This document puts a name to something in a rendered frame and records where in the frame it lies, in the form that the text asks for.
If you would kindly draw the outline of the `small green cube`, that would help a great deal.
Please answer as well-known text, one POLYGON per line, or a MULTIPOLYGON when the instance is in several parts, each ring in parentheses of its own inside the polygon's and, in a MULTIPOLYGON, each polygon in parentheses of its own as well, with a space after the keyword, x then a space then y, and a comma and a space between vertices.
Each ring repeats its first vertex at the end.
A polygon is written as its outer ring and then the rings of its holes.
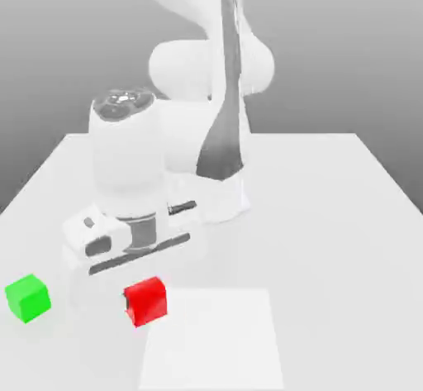
POLYGON ((23 323, 28 323, 51 309, 45 283, 34 274, 20 278, 4 289, 8 307, 23 323))

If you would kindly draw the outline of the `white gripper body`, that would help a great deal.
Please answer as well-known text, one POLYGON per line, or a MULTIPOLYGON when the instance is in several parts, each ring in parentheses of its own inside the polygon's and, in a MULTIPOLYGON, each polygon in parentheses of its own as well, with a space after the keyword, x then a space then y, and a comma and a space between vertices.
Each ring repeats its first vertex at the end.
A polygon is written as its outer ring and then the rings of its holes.
POLYGON ((110 236, 100 236, 80 250, 63 247, 64 288, 70 298, 107 298, 155 276, 165 282, 207 253, 199 224, 181 226, 150 248, 113 250, 112 244, 110 236))

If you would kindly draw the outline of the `small red cube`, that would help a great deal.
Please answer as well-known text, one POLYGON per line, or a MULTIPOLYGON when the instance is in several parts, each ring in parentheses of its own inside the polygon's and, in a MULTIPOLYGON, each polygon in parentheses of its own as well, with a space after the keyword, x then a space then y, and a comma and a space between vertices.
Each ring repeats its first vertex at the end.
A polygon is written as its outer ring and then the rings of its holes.
POLYGON ((126 299, 126 313, 135 327, 141 327, 168 313, 166 288, 158 277, 126 287, 123 295, 126 299))

